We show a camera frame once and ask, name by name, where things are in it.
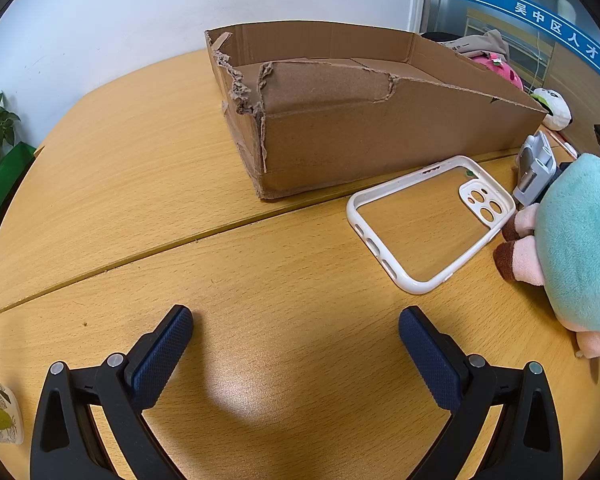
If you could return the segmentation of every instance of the brown plush foot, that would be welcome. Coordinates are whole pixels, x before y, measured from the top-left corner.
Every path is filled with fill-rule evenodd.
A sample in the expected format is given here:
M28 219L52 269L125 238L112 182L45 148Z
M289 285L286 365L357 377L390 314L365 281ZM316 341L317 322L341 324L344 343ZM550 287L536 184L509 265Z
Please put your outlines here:
M515 221L516 215L513 215L511 218L509 218L509 220L507 220L507 223L504 224L504 227L502 228L502 236L504 236L504 239L507 242L514 242L516 240L520 240L520 235L516 231Z
M500 244L493 251L493 260L496 262L496 268L500 275L508 282L516 280L516 277L513 275L513 244L514 242Z

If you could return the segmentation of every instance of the teal plush toy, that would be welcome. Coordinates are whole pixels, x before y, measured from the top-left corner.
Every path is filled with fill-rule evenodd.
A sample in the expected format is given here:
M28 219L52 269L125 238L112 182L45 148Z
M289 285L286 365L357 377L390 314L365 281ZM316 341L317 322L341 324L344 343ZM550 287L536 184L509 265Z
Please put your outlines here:
M600 158L585 153L516 213L495 252L506 280L544 285L558 320L577 332L581 356L600 356Z

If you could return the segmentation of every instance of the blue banner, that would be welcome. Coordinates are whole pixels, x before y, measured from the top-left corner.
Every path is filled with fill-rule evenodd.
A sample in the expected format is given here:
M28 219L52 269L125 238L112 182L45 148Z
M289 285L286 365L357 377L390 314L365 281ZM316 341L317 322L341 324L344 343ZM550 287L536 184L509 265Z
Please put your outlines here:
M469 0L533 25L576 53L600 74L600 44L565 19L529 0Z

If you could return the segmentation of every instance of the white plush toy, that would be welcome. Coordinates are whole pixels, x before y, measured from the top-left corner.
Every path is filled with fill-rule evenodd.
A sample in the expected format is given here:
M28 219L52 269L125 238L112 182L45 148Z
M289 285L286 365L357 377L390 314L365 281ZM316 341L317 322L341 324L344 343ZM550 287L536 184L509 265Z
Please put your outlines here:
M555 90L536 88L531 97L538 101L548 114L542 121L547 128L559 131L571 124L571 111L562 96Z

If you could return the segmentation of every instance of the white wall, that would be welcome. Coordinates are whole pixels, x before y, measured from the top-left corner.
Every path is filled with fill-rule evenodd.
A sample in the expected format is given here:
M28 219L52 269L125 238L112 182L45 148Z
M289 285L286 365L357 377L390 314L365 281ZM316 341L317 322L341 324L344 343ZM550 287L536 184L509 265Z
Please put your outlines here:
M333 20L417 30L423 0L15 0L0 19L0 91L37 146L85 93L203 48L239 22Z

